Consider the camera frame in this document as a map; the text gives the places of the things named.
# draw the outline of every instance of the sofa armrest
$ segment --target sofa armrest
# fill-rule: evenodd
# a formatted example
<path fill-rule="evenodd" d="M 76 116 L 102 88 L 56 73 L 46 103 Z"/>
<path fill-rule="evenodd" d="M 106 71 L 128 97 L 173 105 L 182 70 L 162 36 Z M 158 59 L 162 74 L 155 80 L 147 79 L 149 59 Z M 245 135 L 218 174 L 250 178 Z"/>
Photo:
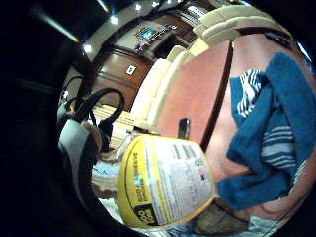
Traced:
<path fill-rule="evenodd" d="M 171 49 L 166 59 L 168 61 L 173 62 L 176 59 L 176 57 L 183 51 L 187 51 L 187 50 L 183 48 L 182 46 L 176 45 Z"/>

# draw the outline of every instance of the clothing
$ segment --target clothing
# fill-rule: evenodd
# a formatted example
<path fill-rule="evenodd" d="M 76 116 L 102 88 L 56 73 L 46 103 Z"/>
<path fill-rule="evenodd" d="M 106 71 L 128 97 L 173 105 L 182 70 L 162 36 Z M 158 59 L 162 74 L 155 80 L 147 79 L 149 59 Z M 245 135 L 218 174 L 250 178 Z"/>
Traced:
<path fill-rule="evenodd" d="M 237 210 L 286 196 L 316 141 L 316 101 L 299 66 L 276 53 L 265 72 L 231 78 L 232 114 L 238 126 L 227 151 L 254 175 L 218 183 Z"/>

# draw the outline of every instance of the ceiling light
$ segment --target ceiling light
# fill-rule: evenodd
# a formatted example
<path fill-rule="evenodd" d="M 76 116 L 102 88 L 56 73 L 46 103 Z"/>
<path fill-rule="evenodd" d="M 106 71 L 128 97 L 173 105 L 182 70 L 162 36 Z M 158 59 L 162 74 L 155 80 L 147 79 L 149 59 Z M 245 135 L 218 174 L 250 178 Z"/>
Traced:
<path fill-rule="evenodd" d="M 99 5 L 102 7 L 102 9 L 106 12 L 109 13 L 109 9 L 106 6 L 106 4 L 102 1 L 102 0 L 97 0 L 97 2 L 99 3 Z"/>
<path fill-rule="evenodd" d="M 90 53 L 90 52 L 92 52 L 92 47 L 91 47 L 89 44 L 84 44 L 84 45 L 83 45 L 83 50 L 84 50 L 86 53 Z"/>
<path fill-rule="evenodd" d="M 136 9 L 136 11 L 140 11 L 141 5 L 139 5 L 138 3 L 136 3 L 135 9 Z"/>
<path fill-rule="evenodd" d="M 159 3 L 157 3 L 157 2 L 152 2 L 152 7 L 157 7 L 159 5 Z"/>
<path fill-rule="evenodd" d="M 111 20 L 111 23 L 115 24 L 115 25 L 119 22 L 119 19 L 117 17 L 115 17 L 115 16 L 111 16 L 110 20 Z"/>
<path fill-rule="evenodd" d="M 64 99 L 67 99 L 68 94 L 69 94 L 69 92 L 68 92 L 68 91 L 65 91 L 65 92 L 63 93 L 63 98 L 64 98 Z"/>

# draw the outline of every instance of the blue towel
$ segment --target blue towel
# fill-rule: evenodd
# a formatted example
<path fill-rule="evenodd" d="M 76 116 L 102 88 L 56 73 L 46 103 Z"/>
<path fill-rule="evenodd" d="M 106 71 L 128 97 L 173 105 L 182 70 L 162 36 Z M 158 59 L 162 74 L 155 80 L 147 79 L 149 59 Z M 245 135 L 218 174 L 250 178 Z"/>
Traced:
<path fill-rule="evenodd" d="M 316 101 L 299 66 L 281 52 L 265 72 L 249 70 L 230 82 L 239 129 L 227 157 L 255 175 L 224 179 L 218 189 L 240 210 L 288 195 L 314 149 Z"/>

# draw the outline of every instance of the black phone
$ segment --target black phone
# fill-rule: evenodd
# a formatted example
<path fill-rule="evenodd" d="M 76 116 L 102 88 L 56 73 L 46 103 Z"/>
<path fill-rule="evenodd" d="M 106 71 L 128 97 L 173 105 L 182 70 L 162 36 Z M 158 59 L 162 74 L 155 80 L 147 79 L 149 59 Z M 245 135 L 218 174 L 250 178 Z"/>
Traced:
<path fill-rule="evenodd" d="M 183 118 L 179 121 L 178 138 L 185 139 L 185 140 L 189 139 L 190 125 L 191 125 L 190 118 Z"/>

